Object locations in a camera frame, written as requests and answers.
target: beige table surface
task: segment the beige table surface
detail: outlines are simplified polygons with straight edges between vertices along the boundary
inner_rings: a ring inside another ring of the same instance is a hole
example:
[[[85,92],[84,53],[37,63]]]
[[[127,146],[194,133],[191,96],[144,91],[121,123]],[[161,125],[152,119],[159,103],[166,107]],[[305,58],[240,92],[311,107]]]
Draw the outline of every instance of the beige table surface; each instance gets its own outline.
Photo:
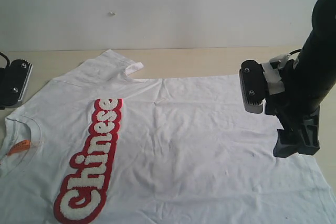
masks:
[[[149,49],[116,50],[118,53],[144,64],[133,78],[201,77],[236,74],[246,59],[266,62],[279,54],[286,54],[300,46],[239,47],[210,49]],[[26,94],[27,101],[50,79],[77,67],[86,59],[100,55],[102,51],[40,51],[7,52],[10,60],[26,59],[33,64],[33,72]],[[329,185],[336,192],[336,88],[321,104],[319,140],[321,150],[315,155]],[[0,111],[0,144],[5,125],[4,118],[12,110]]]

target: fabric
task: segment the fabric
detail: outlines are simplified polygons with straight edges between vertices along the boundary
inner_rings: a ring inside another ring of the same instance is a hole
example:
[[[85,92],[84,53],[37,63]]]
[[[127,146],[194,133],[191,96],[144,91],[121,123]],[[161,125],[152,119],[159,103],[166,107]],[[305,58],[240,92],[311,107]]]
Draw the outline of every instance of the fabric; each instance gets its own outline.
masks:
[[[109,50],[6,118],[0,223],[336,223],[315,159],[273,157],[281,125],[244,111],[238,75],[141,68]]]

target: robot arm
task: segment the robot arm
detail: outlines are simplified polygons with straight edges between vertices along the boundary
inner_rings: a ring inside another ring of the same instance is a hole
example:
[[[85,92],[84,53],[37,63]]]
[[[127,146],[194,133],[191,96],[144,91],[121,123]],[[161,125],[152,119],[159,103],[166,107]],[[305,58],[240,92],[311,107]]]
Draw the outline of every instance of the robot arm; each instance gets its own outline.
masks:
[[[336,0],[318,0],[313,30],[301,50],[258,64],[247,60],[239,71],[245,110],[275,115],[278,130],[275,157],[296,152],[314,155],[320,148],[320,103],[336,83]],[[288,58],[299,52],[296,60]]]

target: orange tag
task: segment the orange tag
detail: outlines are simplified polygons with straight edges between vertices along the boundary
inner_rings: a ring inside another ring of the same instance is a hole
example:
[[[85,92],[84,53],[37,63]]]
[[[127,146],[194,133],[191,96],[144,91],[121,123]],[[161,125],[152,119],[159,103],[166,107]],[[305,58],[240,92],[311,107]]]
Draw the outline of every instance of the orange tag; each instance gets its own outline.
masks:
[[[29,140],[23,140],[21,142],[18,142],[15,144],[7,153],[8,156],[12,155],[13,153],[18,153],[22,151],[26,151],[30,148],[30,141]]]

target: white wall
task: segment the white wall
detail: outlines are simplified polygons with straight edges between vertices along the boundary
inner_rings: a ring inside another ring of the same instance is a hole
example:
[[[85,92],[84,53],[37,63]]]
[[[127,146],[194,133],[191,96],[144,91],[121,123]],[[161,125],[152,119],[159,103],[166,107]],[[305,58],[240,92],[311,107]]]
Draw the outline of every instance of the white wall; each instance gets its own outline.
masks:
[[[0,0],[0,50],[301,44],[315,2]]]

